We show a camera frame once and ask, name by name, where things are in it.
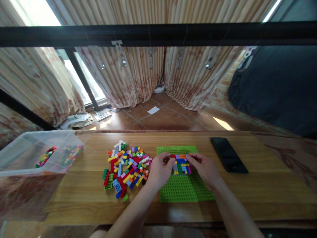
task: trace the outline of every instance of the green baseplate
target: green baseplate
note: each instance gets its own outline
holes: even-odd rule
[[[197,147],[165,146],[156,147],[157,154],[169,152],[171,154],[198,153]],[[171,175],[168,182],[159,191],[161,203],[199,202],[215,200],[213,194],[206,188],[204,181],[196,170],[190,175]]]

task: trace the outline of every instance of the black phone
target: black phone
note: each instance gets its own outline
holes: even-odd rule
[[[226,138],[213,137],[210,140],[213,143],[225,169],[229,173],[249,173]]]

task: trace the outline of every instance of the patterned curtain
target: patterned curtain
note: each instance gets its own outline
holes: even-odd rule
[[[0,26],[25,25],[10,1],[0,2]],[[0,88],[53,126],[59,126],[72,114],[85,112],[53,48],[0,48]],[[39,130],[6,106],[0,107],[0,147],[22,132]]]
[[[62,25],[221,23],[261,21],[276,0],[47,0]],[[153,70],[147,48],[123,48],[127,66],[114,48],[77,49],[115,107],[147,101],[157,84],[184,108],[199,110],[208,101],[242,47],[214,47],[214,67],[205,70],[211,47],[185,47],[176,69],[177,47],[156,48]],[[105,69],[98,68],[102,59]]]

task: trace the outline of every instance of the clear plastic container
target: clear plastic container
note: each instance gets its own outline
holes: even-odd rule
[[[53,146],[56,151],[39,168],[35,165]],[[0,177],[13,175],[66,173],[77,154],[70,155],[74,148],[84,144],[75,136],[74,130],[26,132],[0,151]]]

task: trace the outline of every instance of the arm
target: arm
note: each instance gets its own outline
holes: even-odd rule
[[[188,154],[186,158],[213,192],[229,237],[264,238],[245,207],[225,184],[213,161],[196,153]]]
[[[113,224],[106,237],[139,237],[150,205],[171,176],[175,159],[170,159],[166,165],[163,162],[164,158],[170,156],[170,153],[163,152],[153,159],[147,183]]]

